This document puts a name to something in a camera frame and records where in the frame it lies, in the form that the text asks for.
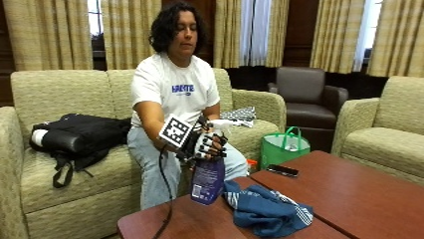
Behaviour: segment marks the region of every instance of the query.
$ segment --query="sofa armrest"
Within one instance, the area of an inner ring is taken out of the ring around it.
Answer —
[[[278,126],[279,131],[285,131],[286,104],[281,95],[237,89],[233,89],[232,93],[233,107],[236,110],[254,107],[257,118],[273,122]]]
[[[278,86],[277,83],[267,83],[267,91],[278,94]]]
[[[379,99],[363,99],[347,101],[342,107],[337,121],[331,153],[341,156],[347,136],[374,125]]]
[[[325,86],[322,102],[323,105],[334,112],[338,116],[342,106],[349,99],[349,92],[345,88],[337,88],[333,86]]]
[[[22,208],[23,132],[16,110],[0,108],[0,238],[28,238]]]

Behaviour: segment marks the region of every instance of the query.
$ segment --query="gray pants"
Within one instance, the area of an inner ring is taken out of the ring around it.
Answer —
[[[142,127],[133,127],[128,135],[129,149],[132,157],[136,159],[142,169],[142,210],[160,205],[170,200],[170,193],[160,170],[160,151],[154,147]],[[228,143],[225,161],[225,180],[232,180],[240,176],[246,176],[246,158],[241,152]],[[165,150],[162,160],[164,173],[168,178],[173,197],[177,196],[178,184],[181,180],[181,162],[176,154]]]

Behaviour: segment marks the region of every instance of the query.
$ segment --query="black backpack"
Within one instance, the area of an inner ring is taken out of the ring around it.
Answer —
[[[67,186],[73,177],[73,171],[85,171],[88,166],[103,160],[112,147],[128,142],[131,119],[111,119],[80,114],[67,114],[57,121],[34,125],[30,144],[34,149],[51,153],[57,164],[53,175],[53,186]],[[35,131],[44,129],[43,139],[36,143]],[[59,182],[64,167],[68,166],[64,183]]]

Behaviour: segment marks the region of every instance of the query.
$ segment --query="person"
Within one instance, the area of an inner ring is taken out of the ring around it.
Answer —
[[[132,157],[142,168],[142,210],[170,200],[162,167],[177,196],[181,162],[176,149],[158,139],[170,114],[194,125],[201,115],[220,118],[220,95],[213,68],[196,56],[206,42],[206,28],[197,9],[178,2],[164,9],[152,26],[150,44],[156,53],[137,66],[132,82],[133,118],[128,143]],[[221,149],[218,140],[210,149]],[[228,143],[225,145],[225,180],[246,176],[246,158]]]

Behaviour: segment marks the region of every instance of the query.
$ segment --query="beige curtain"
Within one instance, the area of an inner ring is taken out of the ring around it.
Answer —
[[[321,0],[310,67],[353,72],[366,0]]]
[[[266,67],[282,66],[282,55],[286,37],[289,0],[271,1],[269,17]]]
[[[162,0],[104,0],[104,36],[109,70],[135,69],[154,53],[149,44],[150,27]]]
[[[18,71],[93,69],[88,1],[3,4]]]
[[[216,0],[213,66],[240,67],[241,0]]]
[[[424,0],[384,0],[368,74],[424,77]]]

